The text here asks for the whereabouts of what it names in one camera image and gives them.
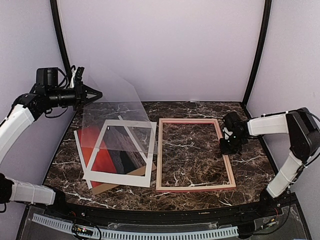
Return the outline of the clear acrylic sheet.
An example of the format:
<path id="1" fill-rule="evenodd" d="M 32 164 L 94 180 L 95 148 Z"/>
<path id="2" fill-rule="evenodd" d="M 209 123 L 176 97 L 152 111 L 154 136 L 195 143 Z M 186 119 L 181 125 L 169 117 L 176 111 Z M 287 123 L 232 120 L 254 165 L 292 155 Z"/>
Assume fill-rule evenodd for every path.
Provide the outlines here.
<path id="1" fill-rule="evenodd" d="M 102 98 L 87 105 L 82 115 L 82 147 L 157 152 L 156 125 L 149 119 L 135 87 L 101 63 L 91 64 L 87 84 Z"/>

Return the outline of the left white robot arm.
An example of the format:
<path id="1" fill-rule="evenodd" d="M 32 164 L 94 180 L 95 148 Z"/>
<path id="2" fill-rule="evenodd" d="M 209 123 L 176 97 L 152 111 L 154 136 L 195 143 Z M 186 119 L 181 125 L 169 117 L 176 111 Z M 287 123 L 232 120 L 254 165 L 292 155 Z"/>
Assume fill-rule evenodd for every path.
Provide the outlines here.
<path id="1" fill-rule="evenodd" d="M 0 160 L 23 132 L 41 115 L 54 108 L 72 107 L 75 111 L 102 98 L 103 93 L 80 83 L 73 88 L 52 88 L 45 92 L 24 93 L 16 98 L 8 116 L 0 124 Z M 0 203 L 9 202 L 42 204 L 50 206 L 60 218 L 67 218 L 70 206 L 58 198 L 59 191 L 44 185 L 23 182 L 0 174 Z"/>

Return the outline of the pink wooden picture frame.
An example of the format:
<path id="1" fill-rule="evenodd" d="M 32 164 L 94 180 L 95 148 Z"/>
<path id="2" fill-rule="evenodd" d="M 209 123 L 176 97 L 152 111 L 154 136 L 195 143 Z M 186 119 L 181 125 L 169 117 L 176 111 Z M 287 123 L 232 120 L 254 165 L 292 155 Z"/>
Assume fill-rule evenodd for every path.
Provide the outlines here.
<path id="1" fill-rule="evenodd" d="M 158 150 L 157 150 L 157 169 L 156 169 L 156 190 L 162 193 L 187 193 L 187 192 L 209 192 L 209 191 L 229 191 L 234 190 L 237 185 L 228 155 L 223 155 L 223 162 L 226 169 L 228 184 L 220 185 L 191 185 L 191 186 L 162 186 L 162 166 L 163 166 L 163 126 L 164 124 L 213 124 L 217 139 L 223 135 L 220 130 L 219 122 L 216 118 L 160 118 L 158 121 Z"/>

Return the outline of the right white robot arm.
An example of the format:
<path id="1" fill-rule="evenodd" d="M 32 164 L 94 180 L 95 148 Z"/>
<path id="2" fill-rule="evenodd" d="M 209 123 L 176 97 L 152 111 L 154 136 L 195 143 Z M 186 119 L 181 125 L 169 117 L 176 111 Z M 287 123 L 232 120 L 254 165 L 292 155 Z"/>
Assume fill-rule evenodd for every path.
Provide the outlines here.
<path id="1" fill-rule="evenodd" d="M 277 198 L 289 190 L 303 170 L 320 156 L 319 118 L 303 107 L 247 120 L 241 120 L 233 111 L 222 121 L 222 138 L 219 140 L 222 154 L 239 154 L 249 139 L 278 134 L 289 137 L 288 157 L 273 180 L 262 190 L 255 205 L 255 213 L 266 217 L 274 210 Z"/>

